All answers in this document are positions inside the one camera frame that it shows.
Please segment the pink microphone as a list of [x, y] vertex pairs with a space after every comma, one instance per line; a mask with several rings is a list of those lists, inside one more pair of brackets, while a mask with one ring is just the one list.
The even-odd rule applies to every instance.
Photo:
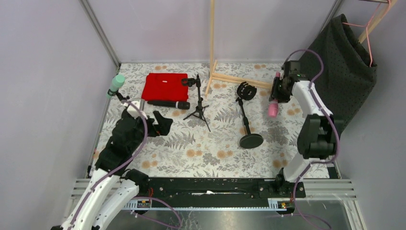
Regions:
[[279, 105], [278, 101], [275, 99], [270, 100], [269, 108], [268, 108], [268, 116], [276, 118], [278, 115]]

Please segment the round-base mic stand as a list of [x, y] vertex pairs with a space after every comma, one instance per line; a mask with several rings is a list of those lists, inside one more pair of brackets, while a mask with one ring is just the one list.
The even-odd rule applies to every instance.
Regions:
[[240, 106], [243, 125], [247, 132], [246, 135], [244, 135], [239, 141], [240, 147], [244, 149], [253, 149], [259, 147], [264, 141], [263, 137], [260, 134], [251, 133], [249, 121], [244, 110], [243, 100], [252, 100], [256, 93], [257, 88], [248, 84], [246, 81], [242, 82], [237, 88], [236, 102], [238, 102], [238, 105]]
[[111, 91], [111, 90], [107, 91], [107, 97], [112, 98], [114, 96], [116, 96], [120, 102], [128, 101], [130, 99], [129, 96], [123, 96], [118, 90], [117, 91]]

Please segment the mint green microphone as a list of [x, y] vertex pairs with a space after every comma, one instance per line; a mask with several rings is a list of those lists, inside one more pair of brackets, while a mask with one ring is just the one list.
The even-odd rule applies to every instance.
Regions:
[[112, 98], [113, 96], [115, 96], [118, 92], [119, 89], [124, 85], [125, 82], [125, 76], [118, 74], [116, 75], [113, 79], [112, 82], [110, 84], [110, 87], [107, 91], [106, 97], [107, 98]]

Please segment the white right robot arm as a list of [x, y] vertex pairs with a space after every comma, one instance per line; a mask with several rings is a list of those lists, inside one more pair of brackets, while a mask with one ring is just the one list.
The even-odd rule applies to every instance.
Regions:
[[313, 163], [325, 163], [327, 158], [336, 155], [339, 133], [333, 113], [322, 102], [315, 85], [301, 73], [300, 62], [285, 61], [282, 70], [273, 80], [268, 115], [276, 117], [279, 104], [288, 103], [294, 97], [305, 117], [297, 137], [298, 152], [280, 170], [273, 184], [274, 191], [286, 194], [294, 190]]

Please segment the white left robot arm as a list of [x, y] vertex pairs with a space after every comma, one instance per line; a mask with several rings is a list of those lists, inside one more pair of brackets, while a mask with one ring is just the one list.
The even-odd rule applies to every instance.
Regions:
[[126, 168], [141, 151], [147, 137], [169, 134], [173, 120], [164, 118], [158, 111], [153, 114], [153, 118], [133, 117], [123, 111], [76, 207], [61, 225], [52, 229], [104, 230], [130, 199], [148, 190], [148, 175]]

